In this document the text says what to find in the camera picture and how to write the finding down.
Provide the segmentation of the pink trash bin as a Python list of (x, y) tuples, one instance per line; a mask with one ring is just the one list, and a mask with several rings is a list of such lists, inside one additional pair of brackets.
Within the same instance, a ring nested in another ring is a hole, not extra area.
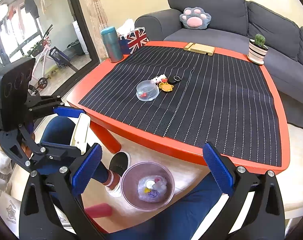
[(121, 193), (132, 207), (152, 212), (166, 206), (175, 191), (168, 168), (151, 161), (136, 163), (121, 178)]

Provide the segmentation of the black striped table mat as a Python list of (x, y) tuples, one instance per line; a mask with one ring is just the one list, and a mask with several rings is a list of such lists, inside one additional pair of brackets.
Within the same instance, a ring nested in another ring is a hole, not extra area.
[[(136, 86), (161, 74), (181, 81), (141, 101)], [(261, 68), (234, 57), (147, 46), (115, 65), (79, 102), (159, 137), (225, 155), (281, 165), (279, 121)]]

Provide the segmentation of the person's blue jeans leg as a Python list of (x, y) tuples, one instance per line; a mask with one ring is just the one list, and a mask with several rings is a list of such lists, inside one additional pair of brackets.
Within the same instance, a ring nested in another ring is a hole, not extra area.
[[(70, 145), (75, 125), (66, 116), (56, 116), (47, 124), (40, 142)], [(49, 174), (59, 171), (59, 168), (68, 167), (72, 162), (73, 159), (65, 159), (62, 164), (51, 164), (41, 169), (39, 173)], [(103, 185), (108, 176), (108, 168), (100, 162), (92, 178)], [(192, 191), (156, 216), (131, 228), (104, 233), (104, 237), (105, 239), (191, 239), (221, 195), (222, 191), (209, 172)]]

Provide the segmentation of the teal thermos bottle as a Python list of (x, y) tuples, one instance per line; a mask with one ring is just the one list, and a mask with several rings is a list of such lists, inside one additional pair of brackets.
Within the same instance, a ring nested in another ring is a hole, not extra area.
[(123, 59), (123, 53), (115, 27), (107, 27), (101, 30), (101, 37), (110, 61), (112, 63), (121, 61)]

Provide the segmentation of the orange keychain charm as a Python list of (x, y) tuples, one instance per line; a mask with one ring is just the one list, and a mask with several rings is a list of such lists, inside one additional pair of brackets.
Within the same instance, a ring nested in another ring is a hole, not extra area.
[(160, 82), (158, 84), (158, 87), (160, 90), (164, 91), (164, 92), (171, 92), (173, 90), (173, 85), (167, 83), (167, 82)]

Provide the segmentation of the potted cactus striped pot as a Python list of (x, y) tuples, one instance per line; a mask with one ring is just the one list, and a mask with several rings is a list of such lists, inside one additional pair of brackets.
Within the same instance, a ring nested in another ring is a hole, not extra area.
[(268, 49), (265, 45), (265, 37), (262, 34), (256, 34), (254, 39), (249, 40), (247, 58), (255, 64), (263, 65)]

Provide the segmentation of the black slipper with sock foot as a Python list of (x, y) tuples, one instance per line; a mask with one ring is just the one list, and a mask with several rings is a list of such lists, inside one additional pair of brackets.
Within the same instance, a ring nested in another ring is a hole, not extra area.
[(121, 194), (121, 178), (130, 167), (131, 157), (127, 152), (117, 152), (110, 161), (108, 168), (108, 179), (103, 184), (106, 191), (114, 198), (120, 197)]

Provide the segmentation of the pink bicycle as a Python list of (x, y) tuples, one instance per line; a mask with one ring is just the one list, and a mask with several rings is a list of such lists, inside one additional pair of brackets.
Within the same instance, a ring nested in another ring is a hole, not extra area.
[[(33, 56), (34, 58), (37, 57), (33, 70), (32, 70), (32, 78), (37, 80), (37, 86), (29, 84), (28, 89), (31, 91), (32, 95), (39, 94), (39, 90), (43, 90), (48, 85), (48, 79), (50, 79), (49, 76), (45, 76), (45, 64), (46, 64), (46, 58), (49, 56), (49, 52), (51, 50), (51, 40), (49, 38), (50, 31), (53, 29), (53, 25), (51, 24), (48, 29), (45, 31), (44, 35), (42, 36), (41, 40), (38, 41), (32, 49), (28, 52), (28, 56)], [(41, 63), (41, 77), (36, 78), (34, 72), (36, 71), (36, 68)]]

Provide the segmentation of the union jack tissue box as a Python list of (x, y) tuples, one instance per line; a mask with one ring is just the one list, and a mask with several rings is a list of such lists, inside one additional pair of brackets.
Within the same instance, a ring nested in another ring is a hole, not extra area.
[(145, 27), (136, 28), (131, 18), (128, 18), (116, 29), (116, 33), (119, 38), (121, 51), (124, 55), (133, 54), (149, 42)]

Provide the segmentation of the clear plastic dome lid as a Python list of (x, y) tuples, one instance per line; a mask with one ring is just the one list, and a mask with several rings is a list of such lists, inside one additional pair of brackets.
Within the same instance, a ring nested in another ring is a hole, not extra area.
[(159, 88), (152, 80), (145, 80), (136, 86), (136, 96), (141, 101), (152, 101), (159, 95)]

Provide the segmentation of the pink pig keychain toy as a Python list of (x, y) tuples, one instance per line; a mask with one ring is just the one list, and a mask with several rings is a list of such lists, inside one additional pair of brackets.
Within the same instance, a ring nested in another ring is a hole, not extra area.
[(161, 82), (167, 82), (167, 80), (168, 79), (167, 79), (166, 75), (164, 75), (164, 74), (161, 74), (160, 76), (156, 76), (153, 79), (151, 79), (151, 81), (153, 83), (155, 83), (156, 85), (158, 85)]

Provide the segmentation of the dark grey sofa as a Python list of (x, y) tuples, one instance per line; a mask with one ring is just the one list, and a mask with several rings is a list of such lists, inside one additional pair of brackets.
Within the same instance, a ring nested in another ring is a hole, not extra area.
[[(250, 39), (262, 34), (268, 48), (264, 64), (283, 102), (288, 123), (303, 128), (303, 27), (266, 7), (247, 0), (168, 0), (167, 10), (140, 16), (151, 41), (206, 44), (242, 54)], [(180, 15), (199, 7), (211, 15), (204, 30), (183, 26)]]

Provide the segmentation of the cat paw cushion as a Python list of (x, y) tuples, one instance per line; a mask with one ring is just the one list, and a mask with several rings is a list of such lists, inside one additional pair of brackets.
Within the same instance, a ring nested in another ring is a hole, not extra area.
[(208, 27), (211, 22), (211, 15), (200, 7), (185, 8), (183, 13), (179, 16), (183, 26), (187, 29), (203, 30)]

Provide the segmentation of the wooden phone stand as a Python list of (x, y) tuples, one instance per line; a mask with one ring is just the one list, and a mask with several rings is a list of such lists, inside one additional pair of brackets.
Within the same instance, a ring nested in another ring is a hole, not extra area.
[(188, 43), (183, 49), (185, 51), (191, 51), (194, 53), (200, 53), (209, 56), (212, 56), (215, 52), (215, 47), (213, 46), (208, 46), (208, 45), (198, 44), (193, 42)]

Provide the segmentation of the curtain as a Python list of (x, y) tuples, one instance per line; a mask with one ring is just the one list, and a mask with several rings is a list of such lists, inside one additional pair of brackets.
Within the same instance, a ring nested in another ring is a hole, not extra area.
[(96, 51), (99, 59), (103, 61), (108, 58), (108, 55), (101, 37), (101, 30), (108, 27), (108, 18), (100, 0), (85, 0), (85, 2), (94, 32)]

